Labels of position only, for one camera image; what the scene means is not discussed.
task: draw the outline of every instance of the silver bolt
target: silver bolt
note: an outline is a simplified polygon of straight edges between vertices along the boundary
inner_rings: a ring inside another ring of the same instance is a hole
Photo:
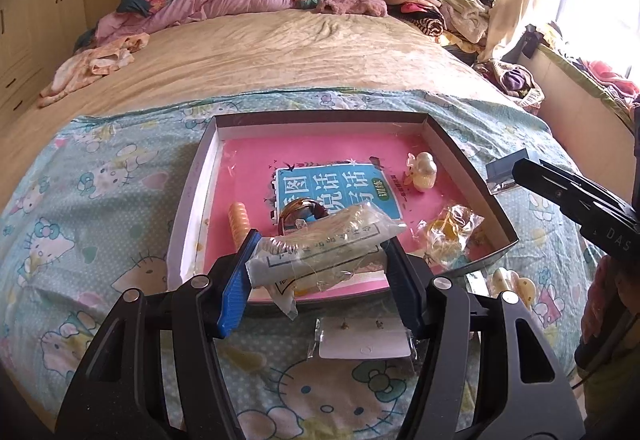
[[[502,292],[502,299],[504,299],[510,305],[515,305],[519,301],[518,294],[515,292],[511,292],[511,290],[507,290],[506,292]]]
[[[209,284],[209,278],[200,274],[191,278],[191,286],[194,289],[204,289]]]
[[[140,297],[140,290],[138,289],[129,289],[124,294],[122,294],[122,298],[127,303],[133,303],[139,297]]]
[[[451,280],[446,277],[433,278],[433,286],[440,290],[449,290],[451,288]]]

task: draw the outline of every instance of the black cable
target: black cable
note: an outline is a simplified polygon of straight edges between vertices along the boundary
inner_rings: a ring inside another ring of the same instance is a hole
[[[620,341],[623,340],[623,338],[625,338],[625,336],[629,333],[629,331],[631,330],[631,328],[633,328],[633,326],[636,324],[636,321],[638,321],[638,316],[640,314],[636,314],[634,315],[634,318],[631,319],[631,322],[626,326],[625,332],[620,336]],[[585,378],[583,380],[581,380],[580,382],[578,382],[577,384],[574,384],[571,389],[572,391],[575,390],[576,388],[579,388],[581,385],[583,385],[587,380],[589,380],[589,378],[591,377],[591,375],[593,375],[595,372],[598,371],[598,369],[601,366],[604,366],[604,364],[606,364],[608,362],[609,359],[603,359],[601,360],[601,362],[593,369],[591,370],[591,372],[587,373],[587,376],[585,376]]]

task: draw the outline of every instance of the hello kitty blanket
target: hello kitty blanket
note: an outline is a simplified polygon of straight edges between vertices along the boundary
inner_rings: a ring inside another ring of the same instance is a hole
[[[219,113],[280,109],[376,109],[430,113],[473,165],[524,146],[574,165],[538,118],[516,107],[425,91],[277,90],[80,117],[41,152],[0,215],[0,359],[43,409],[57,415],[69,381],[120,294],[166,289],[174,214],[206,125]],[[568,373],[598,251],[558,207],[515,189],[498,196],[520,237],[499,266],[534,280],[534,312]],[[307,359],[315,319],[396,315],[388,294],[363,303],[284,315],[247,315],[218,342],[220,363],[249,440],[394,438],[417,374],[402,360]],[[467,370],[461,426],[473,416],[477,341]],[[170,419],[182,419],[170,335],[162,338]]]

